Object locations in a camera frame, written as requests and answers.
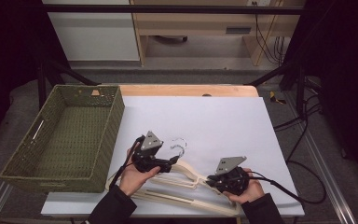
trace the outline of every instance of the white cabinet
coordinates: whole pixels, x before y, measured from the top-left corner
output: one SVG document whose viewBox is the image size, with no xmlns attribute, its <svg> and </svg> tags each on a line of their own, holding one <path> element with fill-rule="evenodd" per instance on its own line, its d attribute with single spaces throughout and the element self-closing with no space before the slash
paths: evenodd
<svg viewBox="0 0 358 224">
<path fill-rule="evenodd" d="M 44 4 L 128 5 L 128 0 L 43 0 Z M 130 13 L 55 13 L 49 17 L 68 61 L 139 61 Z"/>
</svg>

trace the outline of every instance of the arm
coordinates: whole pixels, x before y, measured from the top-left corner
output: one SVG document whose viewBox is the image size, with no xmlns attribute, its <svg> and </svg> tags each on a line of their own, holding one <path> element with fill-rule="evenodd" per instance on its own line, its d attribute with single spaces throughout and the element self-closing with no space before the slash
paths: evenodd
<svg viewBox="0 0 358 224">
<path fill-rule="evenodd" d="M 253 176 L 250 169 L 243 169 Z M 271 195 L 265 194 L 258 180 L 249 180 L 248 189 L 237 196 L 223 192 L 232 202 L 240 203 L 251 224 L 283 224 L 281 215 Z"/>
<path fill-rule="evenodd" d="M 123 223 L 136 208 L 131 195 L 158 171 L 159 167 L 155 167 L 149 172 L 140 173 L 130 159 L 121 175 L 119 186 L 113 186 L 100 200 L 89 215 L 88 222 L 90 224 Z"/>
</svg>

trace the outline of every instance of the basket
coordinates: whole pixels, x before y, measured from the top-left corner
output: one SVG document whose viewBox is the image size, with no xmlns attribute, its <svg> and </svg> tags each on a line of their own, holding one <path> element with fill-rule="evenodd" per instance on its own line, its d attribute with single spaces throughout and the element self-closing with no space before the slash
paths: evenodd
<svg viewBox="0 0 358 224">
<path fill-rule="evenodd" d="M 123 112 L 118 86 L 55 86 L 0 177 L 32 192 L 103 192 Z"/>
</svg>

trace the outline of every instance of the floor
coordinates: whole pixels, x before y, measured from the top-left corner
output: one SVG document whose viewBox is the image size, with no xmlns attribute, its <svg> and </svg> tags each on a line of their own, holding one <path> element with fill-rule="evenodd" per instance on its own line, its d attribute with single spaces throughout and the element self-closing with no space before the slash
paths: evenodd
<svg viewBox="0 0 358 224">
<path fill-rule="evenodd" d="M 96 69 L 88 63 L 76 64 L 76 71 L 95 81 L 109 83 L 219 83 L 244 84 L 265 75 L 277 65 L 264 60 L 263 64 L 253 67 L 249 55 L 244 49 L 241 38 L 189 36 L 187 42 L 178 39 L 152 37 L 149 42 L 145 66 L 121 64 L 114 66 L 105 64 Z M 274 91 L 276 99 L 291 102 L 293 91 L 282 92 L 277 87 L 280 77 L 275 77 L 258 87 L 260 96 L 265 99 L 266 107 L 273 126 L 282 124 L 296 117 L 290 104 L 281 104 L 270 100 L 270 92 Z M 306 97 L 313 92 L 306 90 Z M 7 111 L 0 127 L 0 172 L 3 165 L 16 148 L 21 138 L 31 125 L 37 113 L 36 83 L 30 82 L 17 88 L 11 93 L 12 106 Z M 316 98 L 310 100 L 311 106 L 319 109 Z M 292 126 L 276 132 L 282 154 L 287 158 L 296 144 L 305 123 Z M 326 118 L 322 113 L 314 113 L 309 117 L 308 132 L 297 147 L 293 160 L 309 167 L 321 176 L 318 164 L 312 156 L 312 148 L 317 147 L 324 162 L 328 166 L 332 177 L 339 188 L 339 192 L 348 205 L 349 214 L 355 221 L 343 220 L 337 213 L 334 204 L 337 200 L 329 194 L 321 204 L 306 204 L 304 217 L 297 223 L 358 223 L 358 165 L 351 159 L 343 159 L 340 145 L 332 133 Z M 317 178 L 295 163 L 289 163 L 289 170 L 297 187 L 297 192 L 310 201 L 321 199 L 322 188 Z M 36 218 L 48 220 L 48 223 L 68 220 L 41 217 L 40 209 L 46 195 L 26 193 L 13 189 L 2 208 L 0 223 L 42 223 L 34 222 Z M 286 223 L 293 223 L 287 218 Z"/>
</svg>

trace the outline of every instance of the gray floor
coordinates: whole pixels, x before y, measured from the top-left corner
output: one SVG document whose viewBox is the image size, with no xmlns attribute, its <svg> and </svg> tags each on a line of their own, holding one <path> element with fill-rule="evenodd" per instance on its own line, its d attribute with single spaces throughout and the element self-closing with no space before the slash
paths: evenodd
<svg viewBox="0 0 358 224">
<path fill-rule="evenodd" d="M 243 47 L 241 39 L 238 38 L 222 39 L 214 37 L 205 40 L 202 37 L 190 36 L 186 43 L 175 41 L 177 40 L 152 39 L 147 53 L 146 62 L 148 64 L 144 67 L 131 65 L 115 67 L 115 69 L 106 67 L 95 70 L 93 67 L 79 66 L 77 71 L 86 77 L 105 83 L 242 84 L 266 74 L 274 66 L 266 63 L 254 68 L 250 65 L 249 56 L 246 53 L 237 48 L 228 48 L 225 45 L 225 43 L 228 46 L 236 44 Z M 215 44 L 217 42 L 222 42 L 221 46 L 223 47 L 217 46 Z M 172 54 L 172 49 L 177 49 L 177 54 Z M 276 77 L 258 88 L 260 96 L 265 99 L 273 125 L 281 124 L 295 117 L 288 104 L 272 103 L 269 100 L 269 92 L 277 90 L 276 83 L 278 81 L 279 77 Z M 289 100 L 286 98 L 286 94 L 279 91 L 276 91 L 276 93 L 279 99 Z M 286 93 L 289 96 L 293 94 L 291 91 Z M 310 96 L 312 93 L 306 91 L 306 95 Z M 12 106 L 7 111 L 7 115 L 0 126 L 0 172 L 37 113 L 36 82 L 33 81 L 17 88 L 11 93 L 11 97 Z M 311 103 L 317 104 L 317 100 L 313 100 Z M 358 223 L 358 164 L 355 161 L 341 158 L 340 145 L 323 115 L 315 113 L 310 117 L 309 132 Z M 288 156 L 299 136 L 299 126 L 277 132 L 284 157 Z M 302 141 L 299 145 L 293 160 L 302 162 L 312 170 L 317 171 L 309 154 L 309 146 L 305 144 L 305 141 Z M 321 187 L 313 176 L 292 164 L 289 165 L 289 170 L 301 197 L 311 201 L 321 197 Z M 46 195 L 43 194 L 13 189 L 3 207 L 0 219 L 49 219 L 48 217 L 41 217 L 39 214 L 45 199 Z M 298 223 L 341 223 L 330 199 L 318 205 L 306 204 L 305 212 L 306 215 L 301 217 Z M 287 223 L 292 222 L 292 219 L 287 219 Z"/>
</svg>

